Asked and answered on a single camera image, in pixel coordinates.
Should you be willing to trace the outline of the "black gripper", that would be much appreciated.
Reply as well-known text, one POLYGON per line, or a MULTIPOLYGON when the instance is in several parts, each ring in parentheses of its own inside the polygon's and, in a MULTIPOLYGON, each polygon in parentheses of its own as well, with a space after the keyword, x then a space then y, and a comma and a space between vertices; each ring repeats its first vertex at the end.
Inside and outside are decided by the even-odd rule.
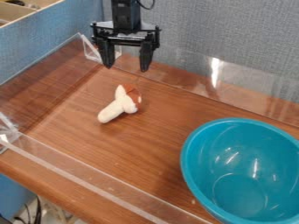
POLYGON ((92 22, 92 42, 102 65, 110 68, 114 64, 114 46, 140 46, 140 70, 145 72, 152 62, 154 49, 160 47, 160 31, 157 25, 141 21, 133 29, 114 28, 112 21, 92 22))

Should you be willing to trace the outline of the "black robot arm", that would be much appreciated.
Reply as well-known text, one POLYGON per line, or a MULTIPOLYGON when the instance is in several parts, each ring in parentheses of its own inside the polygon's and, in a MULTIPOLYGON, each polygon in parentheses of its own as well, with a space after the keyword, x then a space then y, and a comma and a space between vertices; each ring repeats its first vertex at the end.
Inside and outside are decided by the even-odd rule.
POLYGON ((145 72, 152 62, 154 49, 160 47, 160 31, 157 25, 141 21, 138 0, 110 0, 112 20, 92 22, 92 41, 106 68, 114 64, 114 46, 137 46, 140 70, 145 72))

